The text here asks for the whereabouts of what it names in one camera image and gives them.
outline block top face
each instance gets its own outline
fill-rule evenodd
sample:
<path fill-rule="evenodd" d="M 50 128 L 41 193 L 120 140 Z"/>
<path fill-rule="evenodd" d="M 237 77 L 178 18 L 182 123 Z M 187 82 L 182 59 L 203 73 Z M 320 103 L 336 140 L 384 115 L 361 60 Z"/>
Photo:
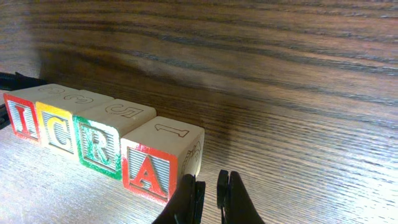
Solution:
<path fill-rule="evenodd" d="M 120 135 L 137 128 L 156 117 L 156 110 L 126 100 L 111 100 L 102 105 L 81 111 L 76 116 L 116 128 Z"/>
<path fill-rule="evenodd" d="M 157 116 L 123 139 L 179 156 L 205 130 L 199 126 Z"/>
<path fill-rule="evenodd" d="M 78 91 L 78 90 L 57 84 L 47 84 L 47 85 L 35 86 L 32 88 L 26 88 L 22 90 L 10 91 L 7 94 L 22 98 L 27 101 L 35 102 L 42 100 L 44 98 L 59 96 L 73 91 Z"/>
<path fill-rule="evenodd" d="M 91 91 L 78 90 L 61 94 L 59 96 L 46 98 L 40 100 L 40 102 L 74 114 L 111 100 L 113 100 L 113 97 L 99 93 L 93 93 Z"/>

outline wooden surface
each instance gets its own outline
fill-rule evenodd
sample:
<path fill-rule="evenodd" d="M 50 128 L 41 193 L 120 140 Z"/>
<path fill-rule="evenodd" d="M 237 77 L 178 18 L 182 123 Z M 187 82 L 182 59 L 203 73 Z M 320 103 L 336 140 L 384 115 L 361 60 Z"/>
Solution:
<path fill-rule="evenodd" d="M 267 223 L 397 223 L 397 3 L 0 4 L 0 69 L 203 126 Z M 0 131 L 0 222 L 150 223 L 121 182 Z"/>

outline red border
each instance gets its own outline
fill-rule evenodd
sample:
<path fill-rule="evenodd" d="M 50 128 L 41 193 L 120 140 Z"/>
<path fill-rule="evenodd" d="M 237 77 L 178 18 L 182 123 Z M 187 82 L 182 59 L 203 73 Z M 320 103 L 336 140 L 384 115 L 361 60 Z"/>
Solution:
<path fill-rule="evenodd" d="M 17 131 L 17 129 L 14 126 L 14 122 L 12 120 L 12 116 L 10 113 L 10 109 L 8 107 L 8 101 L 11 100 L 13 102 L 19 103 L 21 105 L 24 106 L 28 106 L 32 112 L 32 117 L 33 117 L 33 123 L 35 124 L 35 128 L 36 128 L 36 133 L 37 133 L 37 139 L 26 136 L 25 134 L 19 133 Z M 37 143 L 41 143 L 40 141 L 40 131 L 39 131 L 39 123 L 37 122 L 37 115 L 36 115 L 36 108 L 33 102 L 28 101 L 28 100 L 24 100 L 22 98 L 16 97 L 16 96 L 12 96 L 12 95 L 8 95 L 7 93 L 4 94 L 4 102 L 6 104 L 6 108 L 7 108 L 7 113 L 9 115 L 9 119 L 10 119 L 10 123 L 12 125 L 12 130 L 14 130 L 14 134 L 22 139 L 28 139 L 31 140 L 32 142 L 37 142 Z"/>
<path fill-rule="evenodd" d="M 175 155 L 154 149 L 152 147 L 148 147 L 142 144 L 138 144 L 137 147 L 125 147 L 122 149 L 125 153 L 122 153 L 122 178 L 123 178 L 123 186 L 124 188 L 130 190 L 131 192 L 153 200 L 157 203 L 162 205 L 166 205 L 167 202 L 171 199 L 172 195 L 177 188 L 177 169 L 178 169 L 178 159 Z M 130 184 L 130 177 L 129 177 L 129 161 L 128 157 L 128 150 L 137 150 L 146 154 L 149 154 L 154 157 L 158 157 L 170 162 L 170 170 L 169 170 L 169 192 L 167 194 L 167 198 L 162 198 L 156 194 L 152 194 L 147 190 L 143 190 L 139 187 L 136 187 Z"/>

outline toy block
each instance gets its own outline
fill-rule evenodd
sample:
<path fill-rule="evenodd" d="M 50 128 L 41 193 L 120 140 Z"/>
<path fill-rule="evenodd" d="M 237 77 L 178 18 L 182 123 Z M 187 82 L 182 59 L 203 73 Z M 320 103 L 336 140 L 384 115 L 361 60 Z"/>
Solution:
<path fill-rule="evenodd" d="M 113 100 L 112 97 L 78 90 L 36 102 L 42 145 L 78 160 L 73 114 Z"/>
<path fill-rule="evenodd" d="M 71 91 L 76 91 L 76 89 L 48 84 L 5 93 L 4 103 L 14 134 L 19 138 L 40 144 L 39 124 L 35 109 L 36 101 Z"/>
<path fill-rule="evenodd" d="M 120 137 L 155 117 L 155 108 L 126 100 L 112 100 L 73 115 L 80 163 L 120 180 Z"/>
<path fill-rule="evenodd" d="M 156 117 L 121 138 L 123 186 L 165 205 L 184 174 L 198 175 L 205 130 Z"/>

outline black object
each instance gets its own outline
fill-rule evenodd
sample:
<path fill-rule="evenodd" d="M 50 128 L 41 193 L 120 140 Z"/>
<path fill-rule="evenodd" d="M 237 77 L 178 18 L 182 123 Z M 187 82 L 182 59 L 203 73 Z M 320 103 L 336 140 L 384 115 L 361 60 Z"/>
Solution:
<path fill-rule="evenodd" d="M 217 207 L 222 224 L 264 224 L 238 172 L 221 170 L 217 180 Z"/>
<path fill-rule="evenodd" d="M 205 200 L 204 182 L 185 174 L 173 197 L 152 224 L 199 224 Z"/>
<path fill-rule="evenodd" d="M 38 78 L 31 78 L 21 75 L 20 73 L 8 74 L 0 72 L 0 90 L 20 90 L 23 88 L 44 85 L 47 82 Z M 10 124 L 7 114 L 6 105 L 0 106 L 0 130 Z"/>

